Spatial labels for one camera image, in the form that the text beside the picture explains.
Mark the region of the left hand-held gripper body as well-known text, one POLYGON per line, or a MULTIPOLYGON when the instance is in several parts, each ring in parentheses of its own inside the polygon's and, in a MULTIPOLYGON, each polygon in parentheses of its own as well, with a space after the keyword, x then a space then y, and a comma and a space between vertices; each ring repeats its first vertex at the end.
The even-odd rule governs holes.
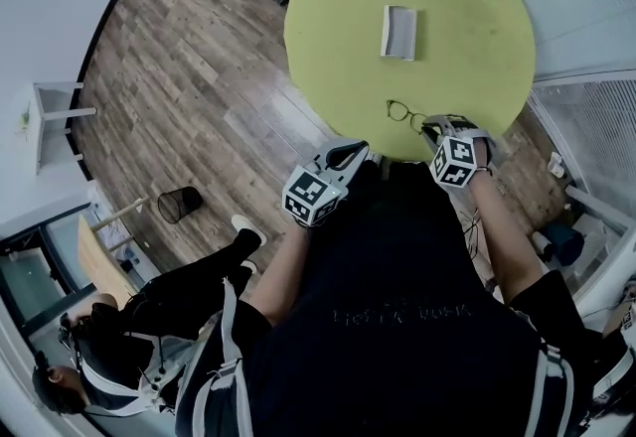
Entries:
POLYGON ((282 191, 282 207, 306 228, 321 225, 348 197, 354 156, 337 155, 331 164, 317 154, 305 165, 298 165, 282 191))

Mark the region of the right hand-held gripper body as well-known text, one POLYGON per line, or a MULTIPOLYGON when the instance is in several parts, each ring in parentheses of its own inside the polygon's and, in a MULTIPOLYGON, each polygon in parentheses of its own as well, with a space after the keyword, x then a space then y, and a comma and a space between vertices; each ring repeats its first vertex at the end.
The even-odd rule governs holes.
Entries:
POLYGON ((491 172, 496 144, 485 130, 463 115, 446 114, 450 127, 439 127, 441 145, 429 165, 434 181, 448 188, 464 188, 475 173, 491 172))

